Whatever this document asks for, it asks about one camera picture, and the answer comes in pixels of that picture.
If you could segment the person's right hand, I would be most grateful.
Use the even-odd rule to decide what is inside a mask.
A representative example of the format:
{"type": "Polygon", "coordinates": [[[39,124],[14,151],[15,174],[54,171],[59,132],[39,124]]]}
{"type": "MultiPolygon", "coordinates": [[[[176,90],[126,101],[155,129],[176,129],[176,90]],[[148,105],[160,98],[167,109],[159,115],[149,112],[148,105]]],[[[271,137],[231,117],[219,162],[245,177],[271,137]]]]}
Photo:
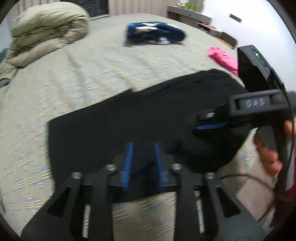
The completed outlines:
{"type": "MultiPolygon", "coordinates": [[[[292,121],[286,120],[283,125],[283,130],[289,136],[292,136],[294,139],[294,149],[295,149],[295,133],[292,132],[292,121]]],[[[256,132],[253,142],[256,145],[258,154],[260,156],[260,161],[265,169],[265,172],[268,176],[275,178],[280,173],[282,169],[282,162],[278,158],[278,153],[276,150],[268,148],[258,131],[256,132]]]]}

